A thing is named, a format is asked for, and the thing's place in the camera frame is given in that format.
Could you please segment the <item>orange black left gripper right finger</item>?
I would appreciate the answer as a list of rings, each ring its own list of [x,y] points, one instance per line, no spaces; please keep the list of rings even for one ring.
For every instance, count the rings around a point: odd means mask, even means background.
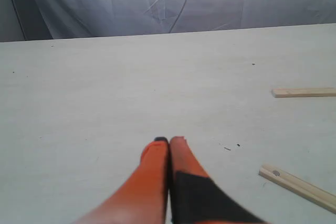
[[[216,185],[183,136],[170,140],[170,153],[173,223],[265,223]]]

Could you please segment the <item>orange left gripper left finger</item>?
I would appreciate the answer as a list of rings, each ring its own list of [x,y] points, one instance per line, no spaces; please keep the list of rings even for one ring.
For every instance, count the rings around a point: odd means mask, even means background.
[[[75,223],[165,223],[168,168],[168,140],[157,137],[122,186]]]

